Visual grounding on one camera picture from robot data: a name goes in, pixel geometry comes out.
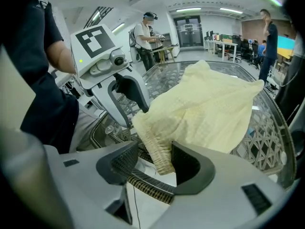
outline round table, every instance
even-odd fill
[[[159,64],[151,68],[143,76],[150,97],[154,99],[177,85],[185,68],[194,63],[196,62],[173,62]],[[250,82],[255,80],[238,64],[213,61],[208,61],[208,63],[212,70]],[[123,95],[119,98],[119,103],[129,119],[139,111],[138,105]],[[108,114],[105,114],[91,131],[91,143],[95,148],[101,148],[106,146],[105,140],[107,138],[111,138],[116,143],[138,141],[138,156],[152,163],[133,126],[123,128]],[[284,189],[292,185],[296,173],[294,145],[283,115],[265,90],[254,98],[248,130],[231,154],[246,159],[266,175],[276,176],[277,183]],[[170,204],[173,199],[172,186],[137,169],[133,170],[128,181],[141,191],[162,202]]]

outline person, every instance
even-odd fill
[[[265,50],[265,47],[266,47],[266,40],[263,40],[263,43],[258,46],[258,51],[257,51],[258,56],[263,57],[263,51]]]
[[[143,21],[137,24],[134,28],[134,37],[136,41],[136,49],[139,53],[146,71],[150,70],[154,66],[152,47],[149,42],[153,42],[157,39],[157,36],[151,36],[149,32],[149,25],[152,25],[154,21],[154,14],[147,12],[144,14]]]
[[[270,66],[274,65],[277,59],[277,27],[271,21],[271,15],[268,10],[262,9],[260,13],[265,22],[264,36],[267,38],[267,42],[263,50],[264,61],[258,79],[266,83]]]
[[[76,73],[51,4],[29,0],[22,9],[20,23],[3,38],[12,63],[36,94],[20,129],[56,147],[60,154],[90,148],[89,133],[97,117],[79,106],[73,95],[64,94],[48,73],[49,63],[61,72]]]
[[[156,33],[153,32],[153,28],[151,26],[148,26],[148,27],[149,27],[149,32],[150,32],[151,36],[155,36],[155,35],[159,34],[157,32]],[[158,50],[158,49],[161,49],[161,48],[163,48],[163,44],[160,42],[160,40],[154,40],[154,43],[152,43],[152,49],[153,50]],[[153,55],[154,55],[154,60],[157,63],[160,63],[161,59],[160,59],[159,52],[154,52]]]

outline floor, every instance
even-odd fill
[[[228,57],[225,57],[225,62],[233,62],[233,60],[227,60]],[[217,54],[213,55],[211,52],[207,51],[184,51],[180,52],[175,58],[176,62],[178,61],[199,61],[199,60],[206,60],[206,61],[221,61],[222,58],[218,57]],[[259,70],[255,68],[254,65],[249,65],[248,62],[242,60],[241,62],[237,63],[238,65],[242,66],[251,76],[255,79],[258,79]],[[132,64],[132,66],[141,74],[143,75],[146,70],[144,68],[143,62],[139,62],[136,64]]]
[[[222,58],[218,57],[217,54],[213,55],[212,53],[208,53],[206,51],[187,51],[187,52],[180,52],[175,60],[176,62],[199,61],[199,60],[221,61]],[[257,70],[254,65],[249,65],[249,63],[246,61],[239,62],[238,64],[242,66],[248,73],[250,73],[252,77],[258,79],[259,70]],[[132,66],[141,75],[143,75],[146,72],[142,62],[139,62],[137,64],[132,64]],[[175,181],[176,181],[175,173],[171,173],[165,176],[160,176],[156,172],[154,165],[140,158],[138,162],[138,167],[140,167],[140,169],[149,176],[158,179],[164,183],[175,186]],[[162,216],[164,212],[166,212],[167,208],[169,207],[169,205],[151,198],[150,196],[134,188],[129,183],[127,184],[127,192],[128,192],[129,204],[133,218],[132,225],[136,228],[141,228],[141,229],[149,228],[155,221],[158,220],[160,216]]]

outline glass door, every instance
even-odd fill
[[[203,46],[203,35],[199,16],[174,19],[180,47]]]

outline towel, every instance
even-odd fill
[[[132,119],[160,175],[174,171],[172,141],[230,153],[245,135],[253,98],[264,82],[246,82],[210,69],[201,60],[189,65],[179,84],[159,95],[147,113]]]

